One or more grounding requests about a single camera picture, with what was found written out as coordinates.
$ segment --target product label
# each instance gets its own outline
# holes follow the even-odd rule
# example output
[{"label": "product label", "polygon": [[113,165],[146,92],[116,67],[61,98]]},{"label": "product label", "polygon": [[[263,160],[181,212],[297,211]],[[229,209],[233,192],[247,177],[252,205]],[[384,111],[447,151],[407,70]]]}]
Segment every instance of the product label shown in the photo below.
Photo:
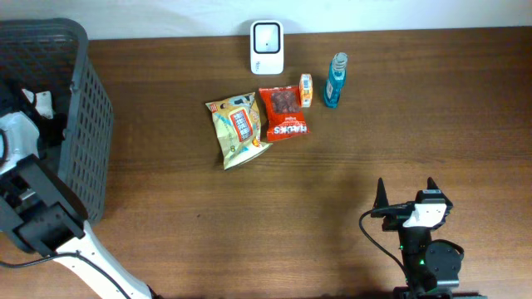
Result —
[{"label": "product label", "polygon": [[310,85],[308,84],[310,78],[308,77],[308,75],[301,75],[301,81],[303,81],[303,89],[306,91],[310,90]]},{"label": "product label", "polygon": [[273,129],[276,135],[292,134],[292,133],[307,133],[306,125],[279,125]]},{"label": "product label", "polygon": [[216,104],[213,103],[209,105],[209,110],[210,112],[215,113],[216,111],[218,111],[218,108],[216,107]]},{"label": "product label", "polygon": [[240,142],[244,142],[244,140],[251,137],[253,130],[251,129],[251,123],[249,122],[248,115],[244,109],[233,113],[230,117],[233,121],[233,126],[239,135]]},{"label": "product label", "polygon": [[332,94],[333,94],[333,86],[331,85],[331,82],[327,80],[327,97],[330,99]]}]

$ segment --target snack bag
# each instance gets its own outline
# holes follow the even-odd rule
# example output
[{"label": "snack bag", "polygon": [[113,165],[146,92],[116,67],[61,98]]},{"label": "snack bag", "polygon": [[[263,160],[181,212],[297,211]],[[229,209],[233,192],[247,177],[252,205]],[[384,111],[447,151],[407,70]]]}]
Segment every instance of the snack bag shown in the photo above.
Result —
[{"label": "snack bag", "polygon": [[213,116],[225,170],[250,161],[271,146],[260,142],[260,114],[254,92],[206,105]]},{"label": "snack bag", "polygon": [[268,142],[310,133],[301,107],[299,87],[259,88],[268,112]]}]

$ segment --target white wall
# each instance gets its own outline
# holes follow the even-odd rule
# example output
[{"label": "white wall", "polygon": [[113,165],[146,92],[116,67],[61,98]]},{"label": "white wall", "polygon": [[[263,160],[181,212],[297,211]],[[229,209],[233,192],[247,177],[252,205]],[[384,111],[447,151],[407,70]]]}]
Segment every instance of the white wall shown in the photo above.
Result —
[{"label": "white wall", "polygon": [[532,0],[0,0],[0,20],[69,17],[90,39],[532,25]]}]

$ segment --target wood grain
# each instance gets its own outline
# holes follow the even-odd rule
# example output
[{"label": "wood grain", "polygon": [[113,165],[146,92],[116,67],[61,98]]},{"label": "wood grain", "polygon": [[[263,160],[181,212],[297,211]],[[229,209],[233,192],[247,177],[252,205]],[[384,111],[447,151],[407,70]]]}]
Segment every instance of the wood grain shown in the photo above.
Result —
[{"label": "wood grain", "polygon": [[[460,290],[530,297],[532,28],[289,35],[285,46],[282,75],[254,76],[247,37],[91,42],[116,118],[95,232],[123,265],[167,298],[389,292],[404,277],[358,217],[379,177],[400,203],[432,176],[455,204],[433,236],[465,248]],[[347,85],[329,110],[320,95],[339,51]],[[303,72],[312,134],[224,172],[204,103]],[[397,248],[379,221],[366,225]],[[4,236],[0,247],[4,261],[35,258]],[[4,298],[96,296],[55,263],[0,277]]]}]

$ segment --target blue liquid soap bottle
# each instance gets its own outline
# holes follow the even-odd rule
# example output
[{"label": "blue liquid soap bottle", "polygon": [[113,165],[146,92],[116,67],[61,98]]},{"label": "blue liquid soap bottle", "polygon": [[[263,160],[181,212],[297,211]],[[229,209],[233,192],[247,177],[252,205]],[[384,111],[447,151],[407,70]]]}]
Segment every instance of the blue liquid soap bottle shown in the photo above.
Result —
[{"label": "blue liquid soap bottle", "polygon": [[334,56],[329,67],[329,78],[325,84],[323,91],[323,99],[325,106],[329,108],[336,108],[340,100],[340,90],[346,83],[347,54],[338,53]]}]

